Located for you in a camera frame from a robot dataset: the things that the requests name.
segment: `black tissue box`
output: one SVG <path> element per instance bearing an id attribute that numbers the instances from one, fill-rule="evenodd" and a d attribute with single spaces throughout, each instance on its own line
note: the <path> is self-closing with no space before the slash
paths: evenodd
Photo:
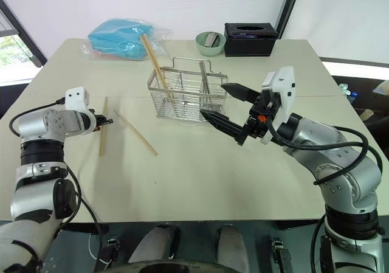
<path id="1" fill-rule="evenodd" d="M 270 56 L 277 32 L 267 23 L 225 23 L 226 56 Z"/>

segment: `tree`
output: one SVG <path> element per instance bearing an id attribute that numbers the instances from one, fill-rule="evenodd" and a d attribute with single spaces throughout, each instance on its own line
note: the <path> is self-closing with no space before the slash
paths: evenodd
<path id="1" fill-rule="evenodd" d="M 0 38 L 0 66 L 10 63 L 28 62 L 32 56 L 29 48 L 18 35 Z"/>

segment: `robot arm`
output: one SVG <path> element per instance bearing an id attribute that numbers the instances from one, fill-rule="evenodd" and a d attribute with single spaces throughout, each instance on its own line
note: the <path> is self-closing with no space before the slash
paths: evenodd
<path id="1" fill-rule="evenodd" d="M 251 136 L 260 137 L 263 144 L 273 141 L 284 146 L 284 151 L 306 167 L 319 184 L 326 210 L 326 235 L 322 237 L 320 249 L 322 272 L 350 269 L 351 272 L 383 273 L 382 229 L 378 225 L 376 195 L 381 171 L 377 165 L 364 156 L 349 172 L 324 181 L 353 163 L 360 153 L 350 146 L 302 148 L 301 145 L 343 143 L 346 139 L 337 128 L 290 114 L 295 96 L 292 67 L 270 73 L 261 93 L 234 83 L 222 87 L 233 97 L 253 104 L 247 122 L 241 127 L 222 114 L 203 109 L 205 119 L 240 145 Z M 269 126 L 289 146 L 274 138 Z"/>
<path id="2" fill-rule="evenodd" d="M 73 183 L 65 179 L 65 138 L 113 122 L 95 115 L 88 104 L 84 88 L 70 89 L 66 110 L 46 109 L 20 118 L 21 166 L 11 203 L 14 222 L 0 227 L 1 272 L 38 272 L 62 219 L 76 209 Z"/>

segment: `white wall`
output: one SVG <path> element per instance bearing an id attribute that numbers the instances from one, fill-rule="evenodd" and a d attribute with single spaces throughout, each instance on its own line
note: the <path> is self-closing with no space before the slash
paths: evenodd
<path id="1" fill-rule="evenodd" d="M 321 57 L 389 63 L 389 0 L 296 0 L 285 39 Z"/>
<path id="2" fill-rule="evenodd" d="M 50 57 L 67 38 L 85 38 L 109 18 L 140 18 L 193 39 L 225 22 L 271 22 L 284 0 L 5 0 Z"/>

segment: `green bowl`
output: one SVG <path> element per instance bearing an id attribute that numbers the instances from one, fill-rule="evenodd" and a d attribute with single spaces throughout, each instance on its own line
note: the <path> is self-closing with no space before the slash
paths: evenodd
<path id="1" fill-rule="evenodd" d="M 215 56 L 223 51 L 225 45 L 225 36 L 217 33 L 219 36 L 219 43 L 216 47 L 205 47 L 205 41 L 207 39 L 207 35 L 213 32 L 202 32 L 196 36 L 196 46 L 199 49 L 200 53 L 205 56 Z"/>

